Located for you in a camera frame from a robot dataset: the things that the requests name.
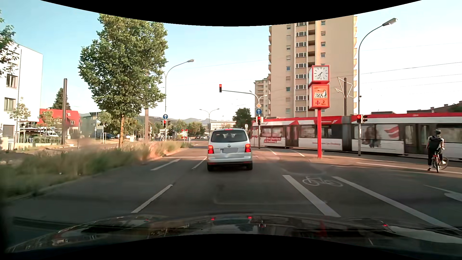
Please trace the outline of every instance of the bicycle symbol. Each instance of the bicycle symbol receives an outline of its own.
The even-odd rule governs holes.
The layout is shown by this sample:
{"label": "bicycle symbol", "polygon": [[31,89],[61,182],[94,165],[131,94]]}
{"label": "bicycle symbol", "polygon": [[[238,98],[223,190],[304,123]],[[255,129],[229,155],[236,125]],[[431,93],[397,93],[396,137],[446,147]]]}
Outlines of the bicycle symbol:
{"label": "bicycle symbol", "polygon": [[340,182],[336,182],[335,180],[323,180],[321,178],[310,178],[308,176],[305,177],[303,183],[311,185],[311,186],[319,186],[321,184],[327,184],[335,187],[342,187],[343,184]]}

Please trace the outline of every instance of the backpack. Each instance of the backpack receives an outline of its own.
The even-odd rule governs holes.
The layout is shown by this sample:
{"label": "backpack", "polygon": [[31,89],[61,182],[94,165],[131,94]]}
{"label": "backpack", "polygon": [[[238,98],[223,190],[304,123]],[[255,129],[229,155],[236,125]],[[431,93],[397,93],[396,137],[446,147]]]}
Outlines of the backpack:
{"label": "backpack", "polygon": [[441,138],[436,136],[431,136],[428,144],[429,149],[438,149],[441,144]]}

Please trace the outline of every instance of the blue sky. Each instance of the blue sky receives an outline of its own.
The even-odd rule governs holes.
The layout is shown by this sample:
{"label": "blue sky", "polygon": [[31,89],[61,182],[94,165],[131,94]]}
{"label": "blue sky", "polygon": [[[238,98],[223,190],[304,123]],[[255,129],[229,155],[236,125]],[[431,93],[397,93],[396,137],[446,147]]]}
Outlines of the blue sky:
{"label": "blue sky", "polygon": [[[15,40],[43,54],[42,107],[53,103],[63,78],[68,78],[72,109],[80,113],[98,110],[77,69],[81,47],[91,44],[97,38],[96,31],[102,28],[97,21],[98,14],[37,0],[3,0],[0,8],[6,24],[15,27]],[[369,31],[390,18],[398,19],[396,24],[371,33],[361,46],[362,114],[371,111],[403,113],[462,100],[459,87],[462,75],[455,75],[462,74],[462,63],[376,73],[462,62],[462,35],[457,33],[462,29],[462,21],[458,10],[462,10],[462,1],[443,0],[435,5],[434,1],[422,0],[358,14],[356,47]],[[169,73],[169,117],[206,118],[207,114],[199,109],[220,108],[212,112],[211,118],[231,119],[237,108],[253,107],[252,95],[218,93],[217,89],[218,84],[223,84],[223,89],[248,92],[254,89],[254,80],[267,76],[268,25],[165,24],[165,27],[169,44],[166,51],[169,62],[165,69],[195,59]],[[444,76],[422,78],[436,75]],[[163,103],[150,109],[150,115],[163,113]]]}

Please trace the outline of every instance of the black car hood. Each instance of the black car hood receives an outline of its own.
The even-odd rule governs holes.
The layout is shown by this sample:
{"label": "black car hood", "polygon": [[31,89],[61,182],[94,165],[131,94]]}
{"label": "black car hood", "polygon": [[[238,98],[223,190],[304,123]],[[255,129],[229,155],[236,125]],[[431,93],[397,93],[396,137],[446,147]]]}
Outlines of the black car hood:
{"label": "black car hood", "polygon": [[282,235],[376,249],[462,255],[462,232],[458,229],[386,218],[287,216],[258,212],[178,218],[153,215],[114,217],[62,229],[9,247],[6,251],[107,245],[199,234]]}

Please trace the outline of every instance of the dry grass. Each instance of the dry grass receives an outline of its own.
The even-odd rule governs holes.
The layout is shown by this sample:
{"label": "dry grass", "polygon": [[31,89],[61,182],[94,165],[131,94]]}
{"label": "dry grass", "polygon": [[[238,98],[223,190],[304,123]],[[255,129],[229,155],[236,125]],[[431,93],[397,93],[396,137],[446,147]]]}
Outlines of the dry grass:
{"label": "dry grass", "polygon": [[132,165],[189,147],[181,141],[126,143],[122,149],[82,149],[67,153],[37,151],[18,165],[0,165],[1,186],[6,197],[38,193],[40,189]]}

